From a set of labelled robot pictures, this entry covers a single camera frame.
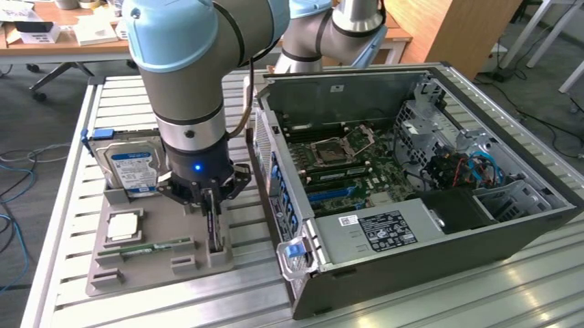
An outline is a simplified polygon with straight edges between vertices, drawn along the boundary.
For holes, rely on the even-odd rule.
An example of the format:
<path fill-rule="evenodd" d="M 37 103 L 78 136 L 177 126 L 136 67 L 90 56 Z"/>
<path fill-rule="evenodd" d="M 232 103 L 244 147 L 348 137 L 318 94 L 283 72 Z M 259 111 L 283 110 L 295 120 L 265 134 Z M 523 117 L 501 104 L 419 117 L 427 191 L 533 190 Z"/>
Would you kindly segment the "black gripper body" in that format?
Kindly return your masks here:
<path fill-rule="evenodd" d="M 172 179 L 179 185 L 191 187 L 195 182 L 200 188 L 211 185 L 211 180 L 224 183 L 233 174 L 228 158 L 228 142 L 221 138 L 203 150 L 187 151 L 163 143 L 172 171 Z"/>

